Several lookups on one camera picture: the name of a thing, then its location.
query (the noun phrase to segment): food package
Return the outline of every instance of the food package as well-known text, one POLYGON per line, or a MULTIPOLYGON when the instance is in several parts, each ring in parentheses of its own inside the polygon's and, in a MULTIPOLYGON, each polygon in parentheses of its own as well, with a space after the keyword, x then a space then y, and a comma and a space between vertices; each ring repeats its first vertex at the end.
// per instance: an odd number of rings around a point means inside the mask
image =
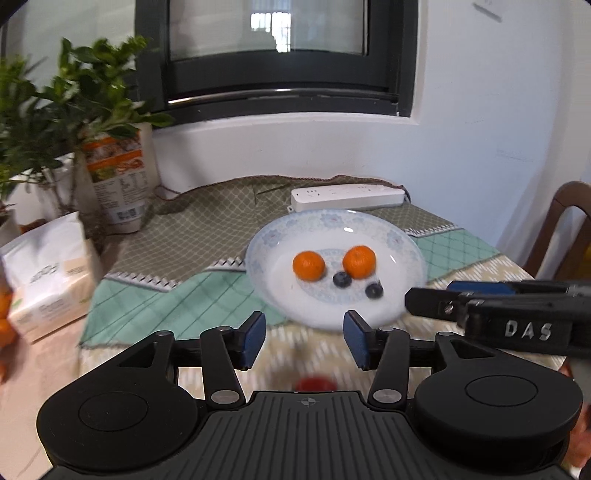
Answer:
POLYGON ((27 341, 86 315, 100 263, 74 212, 0 248, 12 304, 8 320, 27 341))
POLYGON ((137 232, 148 197, 160 183, 151 125, 139 125, 135 138, 104 137, 87 144, 84 154, 87 171, 78 190, 92 196, 90 202, 102 211, 109 233, 137 232))

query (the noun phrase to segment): wooden chair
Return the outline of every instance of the wooden chair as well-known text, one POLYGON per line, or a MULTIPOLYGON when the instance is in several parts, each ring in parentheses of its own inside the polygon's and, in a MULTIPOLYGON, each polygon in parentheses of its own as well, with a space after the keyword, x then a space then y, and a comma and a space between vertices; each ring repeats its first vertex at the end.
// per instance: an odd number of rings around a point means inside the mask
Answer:
POLYGON ((584 220, 573 245, 560 263, 554 280, 572 280, 574 278, 574 274, 591 243, 591 185, 582 181, 565 183, 554 195, 538 238, 523 266, 523 269, 532 277, 535 277, 540 269, 558 220, 568 207, 573 206, 584 211, 587 218, 584 220))

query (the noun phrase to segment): red object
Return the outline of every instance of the red object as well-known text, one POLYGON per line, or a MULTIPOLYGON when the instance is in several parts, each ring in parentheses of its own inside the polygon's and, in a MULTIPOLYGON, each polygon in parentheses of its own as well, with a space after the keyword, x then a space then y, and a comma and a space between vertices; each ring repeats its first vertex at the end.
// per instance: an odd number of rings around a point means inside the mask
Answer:
POLYGON ((296 392, 335 392, 335 382, 325 377, 302 378, 294 387, 296 392))

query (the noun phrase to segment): blueberry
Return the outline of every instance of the blueberry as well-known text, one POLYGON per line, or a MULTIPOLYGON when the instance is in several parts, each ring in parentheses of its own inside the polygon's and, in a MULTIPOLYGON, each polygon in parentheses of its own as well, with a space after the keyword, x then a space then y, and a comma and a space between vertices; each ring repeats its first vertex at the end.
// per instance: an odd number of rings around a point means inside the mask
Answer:
POLYGON ((384 295, 384 288, 381 283, 370 283, 365 289, 365 294, 369 299, 380 299, 384 295))
POLYGON ((351 282, 351 276, 347 272, 337 272, 333 277, 333 283, 339 288, 347 288, 351 282))

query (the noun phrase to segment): black gripper base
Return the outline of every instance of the black gripper base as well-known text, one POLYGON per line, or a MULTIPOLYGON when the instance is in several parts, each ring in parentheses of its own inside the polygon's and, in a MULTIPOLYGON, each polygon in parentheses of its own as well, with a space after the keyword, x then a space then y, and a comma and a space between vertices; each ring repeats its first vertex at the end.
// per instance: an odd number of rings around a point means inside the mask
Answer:
MULTIPOLYGON (((181 452, 138 472, 95 476, 64 467, 44 480, 486 480, 433 453, 406 417, 377 412, 357 392, 261 392, 212 413, 181 452)), ((558 466, 505 480, 567 480, 558 466)))

